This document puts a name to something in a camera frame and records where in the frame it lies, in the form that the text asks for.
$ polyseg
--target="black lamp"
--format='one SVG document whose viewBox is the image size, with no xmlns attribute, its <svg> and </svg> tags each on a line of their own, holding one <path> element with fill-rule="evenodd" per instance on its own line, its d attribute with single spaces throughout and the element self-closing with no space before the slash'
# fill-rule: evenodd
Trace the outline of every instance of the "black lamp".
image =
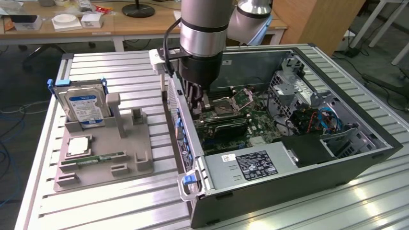
<svg viewBox="0 0 409 230">
<path fill-rule="evenodd" d="M 154 14 L 151 6 L 139 4 L 139 0 L 134 0 L 134 4 L 122 7 L 123 15 L 133 18 L 146 18 Z"/>
</svg>

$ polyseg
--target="white sticker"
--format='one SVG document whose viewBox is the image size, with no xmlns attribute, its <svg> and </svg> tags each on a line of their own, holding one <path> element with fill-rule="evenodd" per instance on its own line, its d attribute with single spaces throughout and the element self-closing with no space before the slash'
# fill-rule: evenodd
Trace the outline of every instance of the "white sticker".
<svg viewBox="0 0 409 230">
<path fill-rule="evenodd" d="M 75 96 L 69 98 L 69 103 L 77 119 L 83 124 L 99 123 L 103 119 L 101 109 L 94 105 L 94 95 Z"/>
<path fill-rule="evenodd" d="M 221 65 L 222 66 L 229 66 L 231 64 L 231 60 L 226 60 L 226 61 L 222 61 Z"/>
<path fill-rule="evenodd" d="M 93 32 L 91 35 L 110 35 L 110 32 Z"/>
<path fill-rule="evenodd" d="M 234 161 L 235 160 L 235 154 L 222 155 L 221 156 L 222 162 Z"/>
</svg>

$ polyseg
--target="warning label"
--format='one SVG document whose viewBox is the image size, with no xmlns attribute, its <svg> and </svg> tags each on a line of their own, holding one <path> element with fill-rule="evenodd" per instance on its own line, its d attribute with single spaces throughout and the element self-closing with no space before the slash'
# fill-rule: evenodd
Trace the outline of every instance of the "warning label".
<svg viewBox="0 0 409 230">
<path fill-rule="evenodd" d="M 235 156 L 235 160 L 247 181 L 278 173 L 265 151 Z"/>
</svg>

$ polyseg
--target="metal frame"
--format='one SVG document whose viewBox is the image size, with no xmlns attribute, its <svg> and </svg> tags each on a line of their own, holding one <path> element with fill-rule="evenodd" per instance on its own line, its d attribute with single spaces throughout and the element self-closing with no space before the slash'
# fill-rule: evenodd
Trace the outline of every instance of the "metal frame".
<svg viewBox="0 0 409 230">
<path fill-rule="evenodd" d="M 317 47 L 306 44 L 297 47 L 403 144 L 403 149 L 383 163 L 370 167 L 349 184 L 222 221 L 206 230 L 317 230 L 326 229 L 326 226 L 331 229 L 403 228 L 409 226 L 409 124 Z M 47 180 L 54 176 L 63 119 L 61 107 L 51 99 L 15 222 L 17 230 L 74 226 L 78 229 L 189 229 L 189 211 L 177 191 L 177 167 L 161 107 L 159 76 L 150 68 L 146 51 L 79 54 L 73 60 L 61 61 L 58 78 L 103 75 L 109 91 L 121 93 L 121 113 L 129 113 L 133 107 L 142 108 L 147 113 L 155 172 L 141 179 L 66 193 L 51 192 L 49 185 L 53 181 Z M 317 90 L 326 88 L 307 69 L 305 78 Z"/>
<path fill-rule="evenodd" d="M 401 5 L 398 6 L 398 8 L 395 9 L 395 11 L 393 12 L 393 14 L 390 15 L 386 23 L 383 24 L 381 30 L 378 31 L 374 39 L 371 40 L 369 47 L 373 48 L 379 40 L 379 38 L 383 36 L 389 26 L 391 25 L 391 23 L 394 22 L 395 18 L 398 17 L 399 13 L 402 12 L 403 8 L 406 7 L 409 0 L 379 0 L 379 3 L 375 7 L 375 9 L 373 10 L 355 38 L 353 39 L 351 43 L 350 43 L 350 47 L 355 47 L 361 38 L 363 37 L 370 24 L 373 23 L 373 21 L 375 20 L 375 17 L 378 16 L 381 10 L 383 9 L 386 3 L 399 3 Z M 397 63 L 401 61 L 401 59 L 403 58 L 403 56 L 406 55 L 406 53 L 409 52 L 409 43 L 405 46 L 405 48 L 402 49 L 402 51 L 399 52 L 399 54 L 395 56 L 394 60 L 391 61 L 393 65 L 397 65 Z"/>
</svg>

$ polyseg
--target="green circuit board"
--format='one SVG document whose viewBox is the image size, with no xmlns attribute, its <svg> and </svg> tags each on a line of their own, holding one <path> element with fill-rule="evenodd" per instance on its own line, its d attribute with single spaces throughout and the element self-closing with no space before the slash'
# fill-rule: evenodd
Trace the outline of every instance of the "green circuit board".
<svg viewBox="0 0 409 230">
<path fill-rule="evenodd" d="M 261 137 L 261 143 L 269 144 L 282 136 L 265 110 L 259 92 L 251 94 L 251 102 L 249 96 L 238 92 L 233 103 L 231 99 L 217 100 L 213 102 L 213 107 L 213 111 L 201 113 L 199 119 L 194 121 L 205 155 L 251 147 L 254 145 L 251 138 L 254 137 L 258 137 L 257 140 Z M 235 125 L 242 124 L 243 126 L 243 123 L 246 123 L 246 130 L 242 135 L 237 135 L 234 128 L 229 130 Z M 219 126 L 226 126 L 226 137 L 217 137 L 215 129 Z"/>
</svg>

